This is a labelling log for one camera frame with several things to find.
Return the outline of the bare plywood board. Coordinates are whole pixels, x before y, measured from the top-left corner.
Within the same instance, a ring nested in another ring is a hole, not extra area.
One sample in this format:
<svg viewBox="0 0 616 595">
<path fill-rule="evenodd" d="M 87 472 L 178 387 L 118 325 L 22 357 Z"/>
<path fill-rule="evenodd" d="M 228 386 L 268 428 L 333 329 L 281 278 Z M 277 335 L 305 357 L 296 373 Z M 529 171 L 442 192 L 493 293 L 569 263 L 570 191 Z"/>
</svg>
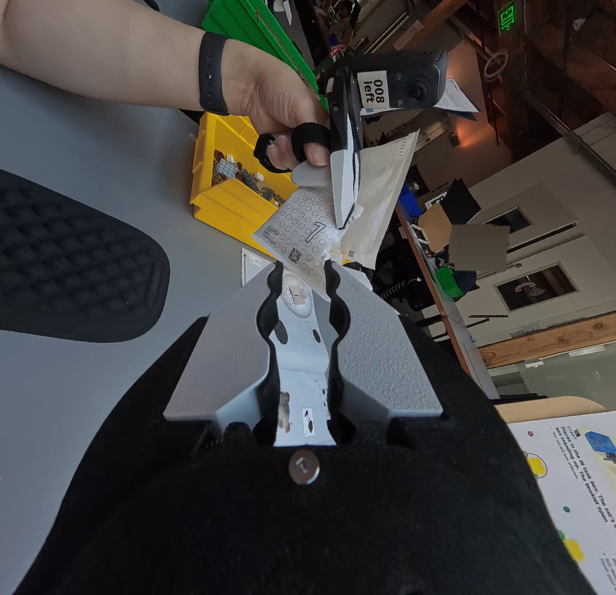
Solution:
<svg viewBox="0 0 616 595">
<path fill-rule="evenodd" d="M 418 226 L 427 237 L 427 245 L 432 252 L 438 253 L 449 245 L 452 224 L 439 202 L 418 218 Z"/>
</svg>

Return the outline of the printed task sheet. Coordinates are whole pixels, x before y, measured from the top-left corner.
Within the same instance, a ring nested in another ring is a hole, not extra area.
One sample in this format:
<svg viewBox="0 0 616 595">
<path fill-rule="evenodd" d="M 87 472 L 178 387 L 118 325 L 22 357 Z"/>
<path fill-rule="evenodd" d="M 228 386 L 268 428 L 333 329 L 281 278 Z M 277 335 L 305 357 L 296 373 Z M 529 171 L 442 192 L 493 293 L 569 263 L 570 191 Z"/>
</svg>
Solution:
<svg viewBox="0 0 616 595">
<path fill-rule="evenodd" d="M 577 567 L 597 594 L 615 594 L 615 412 L 509 428 Z"/>
</svg>

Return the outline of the person's left forearm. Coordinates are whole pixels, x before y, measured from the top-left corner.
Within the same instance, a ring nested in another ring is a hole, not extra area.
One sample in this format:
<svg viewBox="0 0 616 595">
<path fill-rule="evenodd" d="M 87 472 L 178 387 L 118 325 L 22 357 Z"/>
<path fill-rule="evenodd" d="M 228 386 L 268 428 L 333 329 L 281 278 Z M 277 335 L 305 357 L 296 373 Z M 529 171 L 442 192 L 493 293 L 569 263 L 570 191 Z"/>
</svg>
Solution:
<svg viewBox="0 0 616 595">
<path fill-rule="evenodd" d="M 1 0 L 1 65 L 87 98 L 200 110 L 202 37 L 133 0 Z"/>
</svg>

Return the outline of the plywood task board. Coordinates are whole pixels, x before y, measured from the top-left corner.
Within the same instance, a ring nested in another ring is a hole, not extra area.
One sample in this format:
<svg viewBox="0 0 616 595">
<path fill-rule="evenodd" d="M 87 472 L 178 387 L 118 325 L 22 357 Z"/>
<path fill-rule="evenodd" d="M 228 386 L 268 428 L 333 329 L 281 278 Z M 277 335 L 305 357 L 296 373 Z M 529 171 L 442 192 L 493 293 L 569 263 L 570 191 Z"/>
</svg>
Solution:
<svg viewBox="0 0 616 595">
<path fill-rule="evenodd" d="M 525 400 L 494 407 L 507 424 L 549 420 L 567 416 L 606 413 L 610 409 L 582 397 L 566 396 Z"/>
</svg>

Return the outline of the long grey table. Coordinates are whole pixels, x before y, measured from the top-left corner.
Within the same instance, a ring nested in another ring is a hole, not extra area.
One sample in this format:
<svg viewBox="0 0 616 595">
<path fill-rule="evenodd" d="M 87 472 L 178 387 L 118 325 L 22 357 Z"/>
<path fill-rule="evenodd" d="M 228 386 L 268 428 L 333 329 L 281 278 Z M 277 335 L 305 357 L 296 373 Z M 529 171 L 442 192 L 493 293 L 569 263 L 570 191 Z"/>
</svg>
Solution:
<svg viewBox="0 0 616 595">
<path fill-rule="evenodd" d="M 413 235 L 412 224 L 409 222 L 410 216 L 399 203 L 396 205 L 396 214 L 400 220 L 405 237 L 412 249 L 415 260 L 421 269 L 423 278 L 426 280 L 427 286 L 430 289 L 435 301 L 435 306 L 441 316 L 441 322 L 443 322 L 445 333 L 450 339 L 459 364 L 489 399 L 498 400 L 500 396 L 497 389 L 483 362 L 479 349 L 473 342 L 471 333 L 458 311 L 456 303 L 445 291 L 443 291 L 441 285 L 436 280 L 434 270 L 429 264 L 429 259 L 426 258 Z"/>
</svg>

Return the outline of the pile of toy bricks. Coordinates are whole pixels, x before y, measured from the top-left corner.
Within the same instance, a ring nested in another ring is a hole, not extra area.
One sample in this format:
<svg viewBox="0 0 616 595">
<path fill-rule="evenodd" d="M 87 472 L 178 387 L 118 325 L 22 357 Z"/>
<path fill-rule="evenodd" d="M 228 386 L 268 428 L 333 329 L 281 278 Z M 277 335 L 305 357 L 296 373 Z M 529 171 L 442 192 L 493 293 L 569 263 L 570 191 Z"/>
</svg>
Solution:
<svg viewBox="0 0 616 595">
<path fill-rule="evenodd" d="M 222 151 L 215 149 L 212 159 L 211 186 L 217 186 L 231 179 L 238 180 L 273 206 L 280 207 L 286 201 L 286 199 L 265 184 L 262 174 L 258 172 L 249 173 L 241 162 L 235 160 L 233 155 L 226 155 Z"/>
</svg>

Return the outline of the black foam panel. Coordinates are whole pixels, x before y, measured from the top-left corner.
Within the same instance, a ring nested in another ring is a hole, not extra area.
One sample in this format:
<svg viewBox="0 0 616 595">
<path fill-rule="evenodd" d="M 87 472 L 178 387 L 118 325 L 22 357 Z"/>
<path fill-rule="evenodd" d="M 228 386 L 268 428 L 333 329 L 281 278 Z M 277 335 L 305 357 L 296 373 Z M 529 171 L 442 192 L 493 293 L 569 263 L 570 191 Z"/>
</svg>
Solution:
<svg viewBox="0 0 616 595">
<path fill-rule="evenodd" d="M 461 178 L 455 179 L 440 205 L 452 225 L 465 225 L 481 212 L 481 206 Z"/>
</svg>

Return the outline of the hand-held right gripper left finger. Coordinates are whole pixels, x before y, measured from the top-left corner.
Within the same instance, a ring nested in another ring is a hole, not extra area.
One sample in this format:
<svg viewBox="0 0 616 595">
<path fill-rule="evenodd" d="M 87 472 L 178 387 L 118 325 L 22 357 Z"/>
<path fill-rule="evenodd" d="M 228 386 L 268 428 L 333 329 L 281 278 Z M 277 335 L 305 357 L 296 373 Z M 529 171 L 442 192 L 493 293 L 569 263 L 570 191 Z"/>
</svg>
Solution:
<svg viewBox="0 0 616 595">
<path fill-rule="evenodd" d="M 238 422 L 258 444 L 275 443 L 280 375 L 270 335 L 282 278 L 281 262 L 267 265 L 209 315 L 165 407 L 166 421 L 208 421 L 219 437 Z"/>
</svg>

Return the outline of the green exit sign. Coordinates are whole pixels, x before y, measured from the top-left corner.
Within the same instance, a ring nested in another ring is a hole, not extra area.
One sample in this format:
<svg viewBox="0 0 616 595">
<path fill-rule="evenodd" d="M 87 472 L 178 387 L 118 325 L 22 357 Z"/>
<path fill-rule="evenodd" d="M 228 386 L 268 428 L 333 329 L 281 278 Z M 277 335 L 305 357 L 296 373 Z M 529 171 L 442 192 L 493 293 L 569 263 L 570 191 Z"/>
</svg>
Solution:
<svg viewBox="0 0 616 595">
<path fill-rule="evenodd" d="M 509 0 L 497 11 L 497 32 L 502 36 L 509 32 L 518 23 L 517 0 Z"/>
</svg>

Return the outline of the yellow plastic bin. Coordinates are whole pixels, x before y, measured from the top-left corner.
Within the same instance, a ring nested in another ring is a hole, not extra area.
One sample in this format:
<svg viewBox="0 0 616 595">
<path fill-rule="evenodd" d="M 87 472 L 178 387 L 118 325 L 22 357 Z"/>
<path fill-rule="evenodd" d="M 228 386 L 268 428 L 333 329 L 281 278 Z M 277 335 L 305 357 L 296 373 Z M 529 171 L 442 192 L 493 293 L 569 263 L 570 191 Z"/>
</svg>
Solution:
<svg viewBox="0 0 616 595">
<path fill-rule="evenodd" d="M 192 168 L 190 203 L 196 219 L 265 254 L 252 235 L 277 207 L 245 187 L 236 179 L 211 186 L 215 149 L 231 154 L 249 173 L 260 173 L 267 186 L 284 199 L 296 190 L 289 174 L 273 174 L 254 157 L 258 134 L 249 119 L 205 113 L 200 120 Z"/>
</svg>

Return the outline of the large white paper bag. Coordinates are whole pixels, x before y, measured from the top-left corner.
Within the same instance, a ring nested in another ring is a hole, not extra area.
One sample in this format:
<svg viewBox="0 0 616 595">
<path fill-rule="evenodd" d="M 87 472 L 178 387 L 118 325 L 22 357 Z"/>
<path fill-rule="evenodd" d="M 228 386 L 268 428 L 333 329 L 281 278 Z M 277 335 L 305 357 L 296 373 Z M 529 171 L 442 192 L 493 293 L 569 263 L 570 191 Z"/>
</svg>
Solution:
<svg viewBox="0 0 616 595">
<path fill-rule="evenodd" d="M 362 213 L 341 241 L 343 259 L 365 268 L 376 267 L 376 257 L 410 168 L 419 131 L 360 153 L 358 205 Z"/>
</svg>

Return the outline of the small white paper bag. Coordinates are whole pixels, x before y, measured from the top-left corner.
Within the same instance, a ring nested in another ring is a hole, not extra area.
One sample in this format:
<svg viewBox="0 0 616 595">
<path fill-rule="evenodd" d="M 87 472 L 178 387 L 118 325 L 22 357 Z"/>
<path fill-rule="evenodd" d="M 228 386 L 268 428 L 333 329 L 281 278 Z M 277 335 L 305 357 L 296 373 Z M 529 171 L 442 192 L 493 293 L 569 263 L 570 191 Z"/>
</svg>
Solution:
<svg viewBox="0 0 616 595">
<path fill-rule="evenodd" d="M 252 238 L 328 301 L 325 263 L 329 259 L 344 263 L 344 233 L 344 229 L 336 227 L 331 191 L 298 187 Z"/>
</svg>

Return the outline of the black wristband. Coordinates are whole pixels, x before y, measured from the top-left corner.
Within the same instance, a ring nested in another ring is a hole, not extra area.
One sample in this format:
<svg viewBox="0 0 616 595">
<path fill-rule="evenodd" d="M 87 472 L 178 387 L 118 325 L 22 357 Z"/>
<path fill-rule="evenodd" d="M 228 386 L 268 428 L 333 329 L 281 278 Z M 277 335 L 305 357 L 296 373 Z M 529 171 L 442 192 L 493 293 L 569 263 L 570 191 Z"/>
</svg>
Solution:
<svg viewBox="0 0 616 595">
<path fill-rule="evenodd" d="M 227 37 L 206 31 L 198 52 L 199 103 L 205 112 L 228 116 L 222 90 L 222 56 Z"/>
</svg>

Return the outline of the black cushioned wrist pad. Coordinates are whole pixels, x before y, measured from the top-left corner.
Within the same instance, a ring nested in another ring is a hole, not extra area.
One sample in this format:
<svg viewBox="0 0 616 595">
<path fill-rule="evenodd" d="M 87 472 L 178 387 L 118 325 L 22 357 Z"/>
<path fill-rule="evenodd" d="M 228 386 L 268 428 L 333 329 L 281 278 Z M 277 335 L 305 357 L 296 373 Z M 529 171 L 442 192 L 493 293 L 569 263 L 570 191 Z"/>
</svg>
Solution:
<svg viewBox="0 0 616 595">
<path fill-rule="evenodd" d="M 149 235 L 1 170 L 1 330 L 130 341 L 158 322 L 169 279 Z"/>
</svg>

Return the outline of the person's left hand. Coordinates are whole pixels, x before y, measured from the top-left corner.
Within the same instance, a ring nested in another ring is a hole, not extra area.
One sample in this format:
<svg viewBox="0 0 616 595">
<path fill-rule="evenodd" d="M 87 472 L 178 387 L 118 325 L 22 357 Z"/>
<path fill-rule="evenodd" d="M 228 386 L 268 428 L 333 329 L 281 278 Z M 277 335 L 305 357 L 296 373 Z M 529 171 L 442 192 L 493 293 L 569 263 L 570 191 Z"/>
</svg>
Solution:
<svg viewBox="0 0 616 595">
<path fill-rule="evenodd" d="M 328 125 L 316 95 L 286 63 L 233 39 L 226 41 L 220 71 L 228 112 L 248 117 L 258 134 L 274 135 L 267 156 L 275 168 L 296 167 L 290 132 L 308 122 Z"/>
</svg>

